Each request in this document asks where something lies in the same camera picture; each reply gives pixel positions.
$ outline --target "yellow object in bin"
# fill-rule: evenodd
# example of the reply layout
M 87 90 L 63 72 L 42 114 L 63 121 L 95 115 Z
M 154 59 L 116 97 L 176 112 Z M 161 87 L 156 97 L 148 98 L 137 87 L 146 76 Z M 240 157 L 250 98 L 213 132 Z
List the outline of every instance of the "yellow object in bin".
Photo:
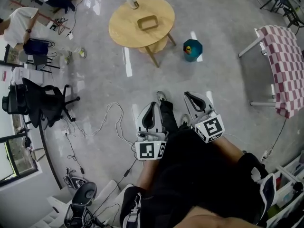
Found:
M 191 47 L 190 46 L 186 47 L 186 53 L 191 54 Z

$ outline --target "white marker cube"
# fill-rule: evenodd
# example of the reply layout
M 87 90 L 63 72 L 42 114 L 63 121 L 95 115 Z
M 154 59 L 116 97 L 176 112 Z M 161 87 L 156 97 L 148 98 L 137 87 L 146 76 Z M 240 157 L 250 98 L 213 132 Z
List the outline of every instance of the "white marker cube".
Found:
M 165 141 L 135 142 L 137 159 L 140 161 L 161 159 L 165 151 L 165 147 Z
M 220 115 L 208 118 L 207 120 L 195 124 L 195 132 L 205 143 L 209 143 L 224 134 L 225 128 Z

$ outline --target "blue jeans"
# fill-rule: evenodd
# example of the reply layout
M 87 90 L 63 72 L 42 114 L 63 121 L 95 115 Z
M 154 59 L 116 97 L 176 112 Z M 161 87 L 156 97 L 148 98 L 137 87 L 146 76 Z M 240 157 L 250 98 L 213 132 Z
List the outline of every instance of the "blue jeans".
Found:
M 65 12 L 67 12 L 67 8 L 73 11 L 76 9 L 70 0 L 49 0 L 46 1 L 46 4 L 55 8 L 65 9 Z

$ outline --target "wooden table top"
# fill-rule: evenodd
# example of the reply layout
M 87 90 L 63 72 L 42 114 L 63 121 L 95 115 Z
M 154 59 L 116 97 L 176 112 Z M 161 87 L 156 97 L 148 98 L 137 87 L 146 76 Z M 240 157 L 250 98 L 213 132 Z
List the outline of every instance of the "wooden table top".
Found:
M 111 38 L 127 48 L 142 48 L 163 39 L 173 27 L 175 14 L 165 0 L 137 0 L 139 8 L 132 9 L 126 2 L 112 15 L 109 22 Z M 156 15 L 158 27 L 146 31 L 138 28 L 137 20 Z

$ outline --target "teal trash bin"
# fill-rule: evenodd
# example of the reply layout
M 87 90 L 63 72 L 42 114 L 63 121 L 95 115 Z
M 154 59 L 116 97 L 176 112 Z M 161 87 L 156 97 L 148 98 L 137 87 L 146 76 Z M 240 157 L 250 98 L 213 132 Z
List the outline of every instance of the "teal trash bin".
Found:
M 191 47 L 191 52 L 186 52 L 187 47 Z M 184 43 L 184 56 L 187 62 L 194 62 L 203 53 L 203 45 L 198 40 L 189 39 Z

